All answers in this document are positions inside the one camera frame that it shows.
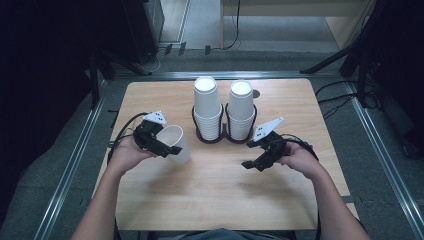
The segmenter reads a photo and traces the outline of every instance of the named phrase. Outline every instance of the paper cup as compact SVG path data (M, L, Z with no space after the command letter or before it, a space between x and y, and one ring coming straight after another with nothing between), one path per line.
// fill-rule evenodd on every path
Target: paper cup
M229 116L230 124L229 127L231 131L227 131L230 134L230 137L234 140L244 140L249 136L250 129L252 128L253 120L255 118L255 111L253 114L246 120L236 120Z
M170 125L165 127L156 135L156 139L169 147L176 146L182 148L178 155L168 155L168 158L174 162L183 164L190 159L190 148L184 137L184 131L180 126Z
M194 119L197 124L197 128L200 131L200 135L203 139L211 141L215 140L219 137L219 122L221 120L221 113L222 113L222 107L219 113L216 116L213 116L211 118L203 118L200 117L197 113L196 106L194 107Z
M228 114L236 120L246 120L253 113L253 88L248 81L237 80L231 84Z
M202 118L211 118L220 112L221 101L213 77L199 77L194 82L194 106Z

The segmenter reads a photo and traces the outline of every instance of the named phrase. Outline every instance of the wooden table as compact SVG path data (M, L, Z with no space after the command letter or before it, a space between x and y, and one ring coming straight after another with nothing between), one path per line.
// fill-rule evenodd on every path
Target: wooden table
M261 95L254 103L256 124L283 116L277 133L309 142L342 196L349 196L330 136L307 79L250 81ZM227 103L232 81L218 81ZM263 150L223 139L200 142L191 118L194 82L142 82L128 86L111 139L132 116L162 110L168 125L180 125L191 160L178 165L161 157L129 171L119 188L116 217L121 230L284 230L314 229L317 206L312 184L301 173L275 165L259 172L240 164ZM105 162L99 178L105 169ZM348 207L354 213L353 204Z

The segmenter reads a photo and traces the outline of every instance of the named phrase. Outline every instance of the metal frame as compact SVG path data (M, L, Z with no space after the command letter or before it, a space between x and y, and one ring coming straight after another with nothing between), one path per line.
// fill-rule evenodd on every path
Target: metal frame
M299 71L208 71L208 72L164 72L148 76L134 76L134 73L126 71L117 77L131 77L134 81L187 81L200 76L213 76L217 80L231 79L282 79L282 78L328 78L340 75L337 71L320 71L314 75L301 74Z
M356 89L352 83L346 84L346 90L348 93L355 93ZM359 119L364 126L364 129L370 139L370 142L377 154L378 160L389 180L390 185L405 213L405 216L411 225L412 231L414 232L417 239L424 239L424 220L423 215L409 192L405 182L393 159L390 157L383 140L381 139L372 119L368 113L368 110L361 106L361 103L357 100L353 100L353 106L358 114Z
M103 80L101 84L101 91L105 93L106 89L109 87L107 81ZM75 145L74 150L72 151L71 157L69 158L68 164L62 174L59 184L56 187L56 190L50 199L50 202L47 206L47 210L44 214L44 217L38 227L37 233L35 234L34 239L49 239L50 233L54 227L57 216L60 213L63 202L65 201L66 195L68 194L69 188L74 179L75 173L78 169L79 163L81 161L82 155L87 146L88 140L91 137L92 130L94 125L97 122L100 111L104 103L104 96L100 98L99 103L94 109L90 111L87 121L85 122L84 128L81 131L81 134L78 138L78 141Z

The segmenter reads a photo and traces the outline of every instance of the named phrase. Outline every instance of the person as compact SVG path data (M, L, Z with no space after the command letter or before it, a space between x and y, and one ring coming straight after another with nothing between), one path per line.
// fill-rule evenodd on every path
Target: person
M312 181L320 213L323 239L370 239L340 197L326 169L306 149L296 143L287 143L286 152L288 156L283 156L277 163L301 172ZM132 136L121 140L72 239L113 239L121 177L142 160L151 157L156 156L149 151L140 149ZM226 229L210 232L219 239L255 239L252 232L238 233ZM210 239L210 236L211 234L204 232L182 239ZM266 237L258 236L256 239L266 239Z

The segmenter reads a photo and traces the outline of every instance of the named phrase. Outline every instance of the tripod leg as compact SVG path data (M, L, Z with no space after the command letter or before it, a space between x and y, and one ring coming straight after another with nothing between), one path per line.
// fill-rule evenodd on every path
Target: tripod leg
M124 66L125 68L127 68L128 70L134 72L135 74L138 75L146 75L145 73L143 73L143 71L141 71L140 69L134 67L133 65L131 65L130 63L126 62L125 60L122 60L121 58L119 58L118 56L115 56L114 54L108 52L108 51L102 51L102 53L104 55L106 55L108 58L116 61L117 63L121 64L122 66Z
M110 62L105 59L102 54L99 52L96 52L96 65L99 68L99 71L102 73L104 79L106 80L112 80L115 78L115 70L113 69Z
M367 107L365 103L365 85L367 82L367 72L369 66L369 57L366 50L362 51L361 63L359 64L359 76L358 76L358 100L363 108Z
M325 68L326 66L332 64L333 62L339 60L340 58L346 56L351 50L351 47L346 47L345 49L339 51L338 53L324 59L322 62L318 63L317 65L305 69L305 70L300 70L299 72L301 74L313 74L318 72L319 70Z

